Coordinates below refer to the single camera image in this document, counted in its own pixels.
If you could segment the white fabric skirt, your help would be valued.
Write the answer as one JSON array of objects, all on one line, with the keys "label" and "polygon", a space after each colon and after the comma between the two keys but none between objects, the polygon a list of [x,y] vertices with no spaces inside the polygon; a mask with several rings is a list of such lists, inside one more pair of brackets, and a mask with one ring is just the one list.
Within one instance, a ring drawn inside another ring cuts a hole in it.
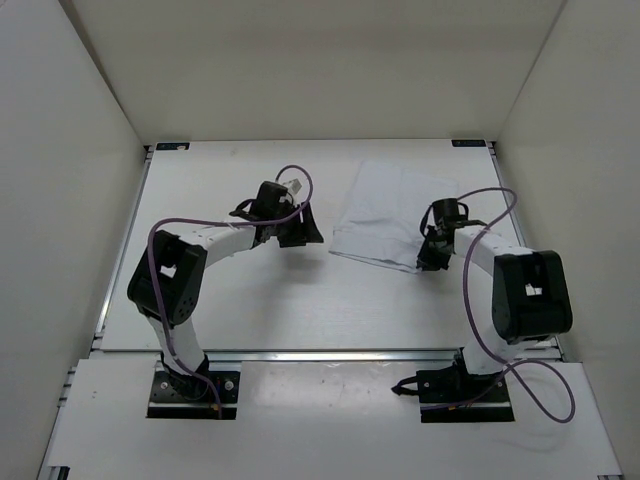
[{"label": "white fabric skirt", "polygon": [[457,192],[458,183],[454,180],[365,161],[334,224],[329,252],[415,274],[423,244],[420,222],[427,208]]}]

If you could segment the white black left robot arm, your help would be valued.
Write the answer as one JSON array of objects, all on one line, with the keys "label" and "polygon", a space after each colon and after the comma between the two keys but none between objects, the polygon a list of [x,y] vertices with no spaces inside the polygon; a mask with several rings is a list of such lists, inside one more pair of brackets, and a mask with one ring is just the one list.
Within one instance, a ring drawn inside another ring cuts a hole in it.
[{"label": "white black left robot arm", "polygon": [[208,360],[192,323],[205,270],[271,238],[282,248],[324,242],[311,205],[287,200],[273,207],[246,200],[225,221],[183,236],[154,232],[152,245],[129,282],[127,297],[149,321],[161,347],[163,367],[185,397],[197,398],[209,385]]}]

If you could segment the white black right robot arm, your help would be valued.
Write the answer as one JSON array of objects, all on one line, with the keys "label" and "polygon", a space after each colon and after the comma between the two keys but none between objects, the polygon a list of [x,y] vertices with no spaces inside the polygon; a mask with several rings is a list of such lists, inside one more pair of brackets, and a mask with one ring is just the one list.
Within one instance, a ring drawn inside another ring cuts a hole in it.
[{"label": "white black right robot arm", "polygon": [[564,334],[573,326],[562,260],[554,251],[535,251],[510,243],[484,225],[427,227],[417,268],[446,270],[453,256],[463,259],[463,304],[471,314],[469,272],[476,266],[492,279],[491,322],[469,324],[474,338],[461,350],[464,366],[448,376],[449,391],[471,400],[484,377],[501,372],[524,350]]}]

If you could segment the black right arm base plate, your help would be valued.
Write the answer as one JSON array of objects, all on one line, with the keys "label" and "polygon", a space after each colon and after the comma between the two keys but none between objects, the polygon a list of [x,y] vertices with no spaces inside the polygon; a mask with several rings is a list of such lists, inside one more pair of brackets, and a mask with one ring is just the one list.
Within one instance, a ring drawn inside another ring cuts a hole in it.
[{"label": "black right arm base plate", "polygon": [[457,367],[418,370],[392,392],[416,396],[423,424],[508,423],[515,420],[509,391],[500,374],[473,376]]}]

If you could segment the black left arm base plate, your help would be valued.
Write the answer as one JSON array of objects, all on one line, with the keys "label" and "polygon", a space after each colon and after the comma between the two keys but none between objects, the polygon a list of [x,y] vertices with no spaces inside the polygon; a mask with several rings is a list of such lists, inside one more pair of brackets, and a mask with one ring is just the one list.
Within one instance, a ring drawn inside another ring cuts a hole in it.
[{"label": "black left arm base plate", "polygon": [[162,366],[154,371],[146,417],[150,419],[235,420],[239,399],[241,372],[214,370],[208,372],[216,387],[219,402],[209,386],[201,380],[184,380]]}]

